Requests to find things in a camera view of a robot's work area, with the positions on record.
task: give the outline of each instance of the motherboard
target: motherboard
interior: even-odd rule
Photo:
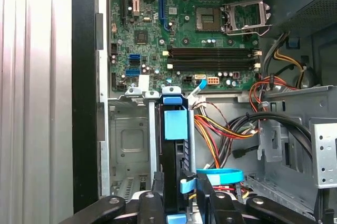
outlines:
[[[255,81],[258,35],[229,35],[226,5],[249,0],[110,0],[113,91],[140,86],[247,90]],[[258,5],[235,8],[235,28],[258,24]]]

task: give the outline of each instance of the wire bundle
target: wire bundle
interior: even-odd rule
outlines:
[[[256,108],[256,106],[253,103],[252,94],[253,94],[253,96],[254,96],[254,98],[255,98],[255,100],[258,104],[262,103],[261,99],[256,94],[256,90],[259,86],[264,85],[264,84],[266,84],[266,85],[270,84],[270,77],[266,77],[263,80],[256,82],[254,85],[252,85],[252,87],[249,91],[249,103],[251,104],[251,107],[252,107],[254,112],[257,112],[258,109]],[[289,86],[282,78],[279,78],[279,77],[276,77],[276,76],[275,76],[274,82],[272,84],[273,85],[286,86],[289,89],[297,90],[297,88]]]
[[[304,77],[304,71],[305,71],[304,67],[297,60],[295,60],[291,57],[287,57],[285,55],[280,54],[279,49],[277,51],[275,51],[274,59],[286,61],[288,63],[294,64],[295,66],[297,66],[299,68],[300,76],[299,76],[299,79],[297,80],[296,87],[298,89],[301,89],[301,83],[302,83],[302,80],[303,80],[303,77]]]

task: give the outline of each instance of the black wire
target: black wire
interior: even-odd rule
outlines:
[[[289,64],[287,66],[284,66],[282,69],[280,69],[278,72],[276,72],[275,76],[280,76],[282,73],[284,73],[286,70],[293,70],[295,68],[294,64]]]

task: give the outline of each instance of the ventilation grille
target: ventilation grille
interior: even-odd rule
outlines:
[[[132,189],[132,183],[133,183],[133,179],[129,178],[127,180],[126,190],[125,190],[125,194],[124,194],[124,197],[123,197],[125,200],[128,200],[128,198],[130,197],[131,189]]]
[[[307,35],[326,28],[337,22],[337,0],[315,0],[280,28],[297,30]]]
[[[190,162],[189,162],[189,142],[187,140],[184,141],[184,168],[185,170],[190,170]]]

